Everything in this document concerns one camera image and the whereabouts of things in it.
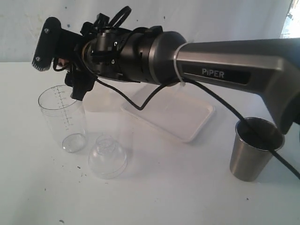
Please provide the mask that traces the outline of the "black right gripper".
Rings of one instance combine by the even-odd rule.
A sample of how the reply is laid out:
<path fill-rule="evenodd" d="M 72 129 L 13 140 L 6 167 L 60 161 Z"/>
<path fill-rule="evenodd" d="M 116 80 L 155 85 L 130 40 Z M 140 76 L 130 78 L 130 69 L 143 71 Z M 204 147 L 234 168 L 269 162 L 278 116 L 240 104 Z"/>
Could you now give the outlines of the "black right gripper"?
<path fill-rule="evenodd" d="M 32 66 L 38 71 L 49 70 L 56 52 L 56 66 L 59 67 L 56 71 L 67 71 L 65 84 L 72 88 L 71 98 L 82 100 L 93 89 L 97 78 L 91 56 L 96 39 L 97 30 L 90 22 L 85 22 L 77 34 L 61 30 L 59 19 L 49 17 L 41 29 Z"/>

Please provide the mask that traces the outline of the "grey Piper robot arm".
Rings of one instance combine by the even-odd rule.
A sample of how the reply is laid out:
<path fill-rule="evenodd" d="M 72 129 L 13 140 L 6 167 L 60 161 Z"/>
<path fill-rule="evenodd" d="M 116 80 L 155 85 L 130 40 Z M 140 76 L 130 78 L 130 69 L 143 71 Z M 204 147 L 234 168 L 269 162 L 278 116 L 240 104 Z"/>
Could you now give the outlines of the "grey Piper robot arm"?
<path fill-rule="evenodd" d="M 298 38 L 188 43 L 181 34 L 163 31 L 161 26 L 122 28 L 124 20 L 100 14 L 77 34 L 49 17 L 32 66 L 47 71 L 65 60 L 65 83 L 76 100 L 82 100 L 99 77 L 164 86 L 203 82 L 259 95 L 283 134 L 299 123 Z"/>

